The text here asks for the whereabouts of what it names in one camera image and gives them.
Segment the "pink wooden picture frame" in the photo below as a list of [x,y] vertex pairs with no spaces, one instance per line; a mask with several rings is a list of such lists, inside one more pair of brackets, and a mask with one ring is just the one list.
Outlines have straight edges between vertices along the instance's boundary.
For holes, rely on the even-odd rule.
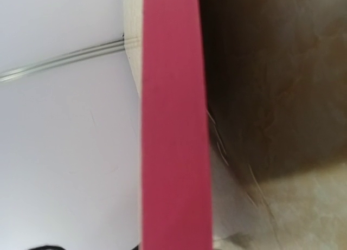
[[141,249],[211,249],[209,134],[199,0],[124,0],[140,97]]

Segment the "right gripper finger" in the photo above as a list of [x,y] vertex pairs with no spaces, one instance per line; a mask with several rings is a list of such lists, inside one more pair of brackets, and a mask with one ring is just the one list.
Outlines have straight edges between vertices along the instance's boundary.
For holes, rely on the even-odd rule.
[[66,250],[66,249],[57,245],[43,245],[43,246],[30,248],[29,250]]

